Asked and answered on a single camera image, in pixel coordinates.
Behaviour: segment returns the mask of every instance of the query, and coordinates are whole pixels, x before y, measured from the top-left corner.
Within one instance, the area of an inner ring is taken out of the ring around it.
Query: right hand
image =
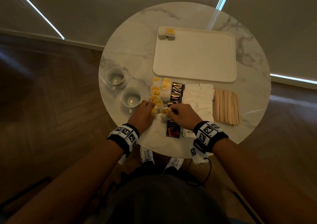
[[[203,120],[197,115],[190,104],[172,104],[169,107],[171,110],[177,110],[178,114],[167,110],[167,114],[181,127],[193,131],[195,126]]]

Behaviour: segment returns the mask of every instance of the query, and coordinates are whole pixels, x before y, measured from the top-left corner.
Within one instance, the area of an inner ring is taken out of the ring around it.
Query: marble tabletop
[[[120,101],[123,90],[112,91],[103,81],[105,71],[113,66],[125,72],[126,87],[138,88],[148,100],[152,85],[153,60],[159,26],[206,30],[215,8],[190,2],[171,2],[144,9],[122,23],[112,34],[102,53],[99,66],[99,87],[105,107],[117,125],[126,123],[129,109]],[[237,93],[241,125],[217,124],[229,138],[240,143],[258,125],[266,110],[270,92],[270,69],[264,52],[254,36],[233,17],[220,12],[213,31],[231,32],[236,39],[237,78],[232,83],[171,78],[192,84],[210,83],[215,89]],[[172,157],[191,158],[192,138],[166,137],[166,123],[154,120],[138,143],[146,148]]]

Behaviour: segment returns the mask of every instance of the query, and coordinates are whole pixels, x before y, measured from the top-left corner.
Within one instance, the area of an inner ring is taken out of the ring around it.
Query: herringbone floor
[[[0,202],[41,178],[55,178],[115,128],[99,92],[100,57],[100,51],[0,35]],[[273,83],[263,120],[240,144],[315,200],[316,119],[316,91]],[[230,192],[236,190],[230,178],[215,158],[212,163],[207,189],[229,217],[253,222]],[[140,164],[136,149],[104,188]],[[200,180],[208,170],[207,165],[190,167]],[[14,212],[34,194],[6,211]]]

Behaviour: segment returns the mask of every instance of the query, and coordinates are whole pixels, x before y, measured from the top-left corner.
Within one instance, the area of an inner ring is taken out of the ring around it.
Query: white sneaker
[[[152,161],[154,163],[153,152],[149,149],[146,149],[144,146],[141,146],[140,148],[140,155],[142,163],[147,161]]]
[[[175,167],[177,170],[180,169],[181,165],[183,164],[184,162],[184,159],[183,158],[175,158],[175,157],[172,157],[170,159],[170,161],[167,163],[167,166],[165,167],[164,170],[166,170],[167,168],[173,166]]]

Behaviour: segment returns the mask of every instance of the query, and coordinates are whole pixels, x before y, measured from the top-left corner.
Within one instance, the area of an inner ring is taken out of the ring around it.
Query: cable
[[[191,162],[189,162],[188,169],[187,169],[188,175],[187,175],[187,177],[186,177],[186,179],[185,179],[186,184],[188,184],[188,185],[190,185],[190,186],[193,186],[193,187],[204,186],[205,182],[208,180],[208,178],[209,178],[209,176],[210,176],[211,167],[212,167],[212,166],[211,166],[211,160],[210,160],[209,158],[205,157],[204,160],[206,160],[206,159],[208,159],[208,161],[209,161],[209,163],[210,163],[210,169],[209,169],[209,173],[208,173],[208,176],[206,177],[206,179],[205,179],[203,182],[198,183],[197,185],[192,185],[192,184],[190,184],[190,183],[187,182],[187,179],[188,179],[188,177],[189,177],[189,175],[190,175],[190,173],[189,173],[189,167],[191,166],[191,163],[192,163],[192,161],[193,161],[193,159],[191,159]]]

